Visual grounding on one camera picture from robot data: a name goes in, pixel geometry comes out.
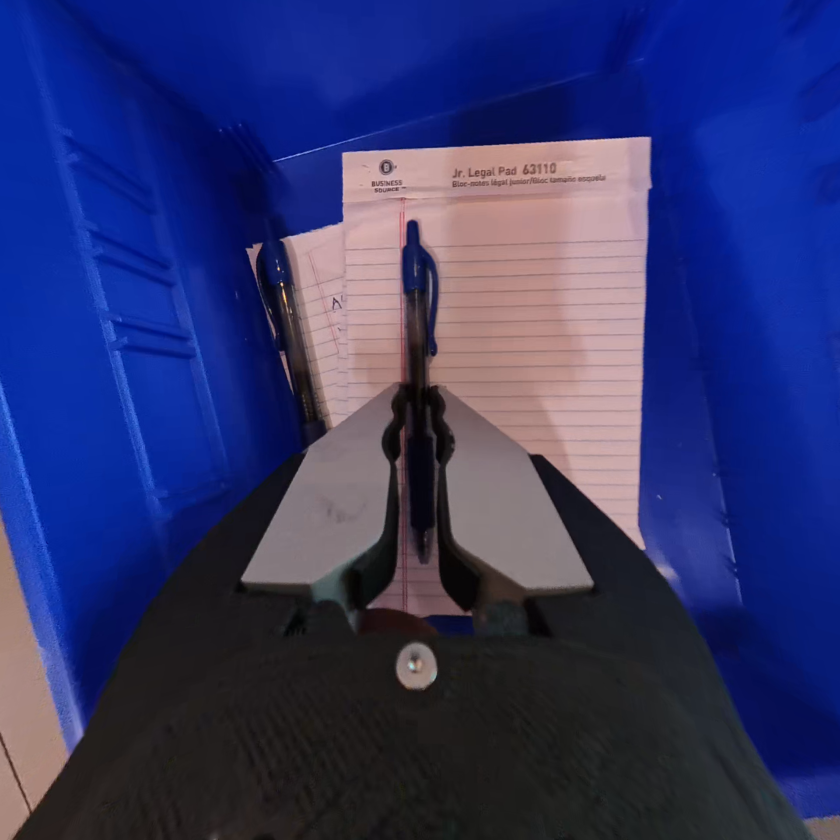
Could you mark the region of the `blue retractable pen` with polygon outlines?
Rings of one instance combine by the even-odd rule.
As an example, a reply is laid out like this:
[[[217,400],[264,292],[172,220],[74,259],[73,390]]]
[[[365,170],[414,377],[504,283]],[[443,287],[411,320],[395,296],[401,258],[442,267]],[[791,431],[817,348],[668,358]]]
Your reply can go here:
[[[308,448],[327,433],[327,424],[317,395],[291,263],[283,241],[275,239],[263,243],[255,267],[259,293],[275,343],[286,361],[301,442]]]
[[[402,249],[402,288],[406,350],[406,476],[409,524],[416,555],[429,562],[435,525],[434,438],[429,430],[429,361],[438,352],[435,328],[438,270],[425,249],[416,220],[406,223]]]

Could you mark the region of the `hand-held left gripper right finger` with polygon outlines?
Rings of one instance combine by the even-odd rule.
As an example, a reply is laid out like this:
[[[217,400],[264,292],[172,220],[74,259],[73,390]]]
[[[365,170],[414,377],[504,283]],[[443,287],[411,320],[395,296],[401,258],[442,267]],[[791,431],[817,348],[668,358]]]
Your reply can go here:
[[[592,592],[529,453],[443,386],[432,389],[438,571],[465,613]]]

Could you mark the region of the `blue plastic bin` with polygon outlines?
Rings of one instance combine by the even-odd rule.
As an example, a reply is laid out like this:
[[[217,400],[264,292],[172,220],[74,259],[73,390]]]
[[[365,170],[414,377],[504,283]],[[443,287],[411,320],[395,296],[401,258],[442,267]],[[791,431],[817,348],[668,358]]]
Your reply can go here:
[[[301,449],[266,220],[343,230],[347,152],[636,137],[644,547],[838,812],[838,2],[2,2],[2,514],[69,751]]]

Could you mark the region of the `white lined legal pad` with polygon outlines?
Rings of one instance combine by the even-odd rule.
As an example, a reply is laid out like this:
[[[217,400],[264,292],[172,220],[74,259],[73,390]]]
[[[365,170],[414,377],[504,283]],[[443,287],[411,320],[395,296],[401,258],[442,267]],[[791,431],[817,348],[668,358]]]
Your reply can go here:
[[[343,154],[348,412],[397,381],[402,250],[439,277],[430,379],[639,548],[648,137]]]

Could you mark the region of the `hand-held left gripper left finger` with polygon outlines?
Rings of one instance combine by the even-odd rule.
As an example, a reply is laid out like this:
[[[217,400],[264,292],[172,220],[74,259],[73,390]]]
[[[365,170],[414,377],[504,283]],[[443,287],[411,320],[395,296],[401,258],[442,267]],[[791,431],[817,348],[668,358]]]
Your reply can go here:
[[[400,537],[404,390],[384,389],[306,451],[242,574],[248,591],[355,614],[392,583]]]

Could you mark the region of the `handwritten lined paper sheet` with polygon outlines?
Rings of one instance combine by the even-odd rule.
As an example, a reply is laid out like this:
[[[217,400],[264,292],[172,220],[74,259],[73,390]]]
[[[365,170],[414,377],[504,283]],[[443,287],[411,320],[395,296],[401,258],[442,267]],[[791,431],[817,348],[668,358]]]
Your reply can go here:
[[[290,260],[318,400],[329,431],[347,415],[343,230],[336,224],[282,241]],[[247,249],[255,278],[261,246],[255,244]],[[279,357],[287,377],[286,361],[280,352]]]

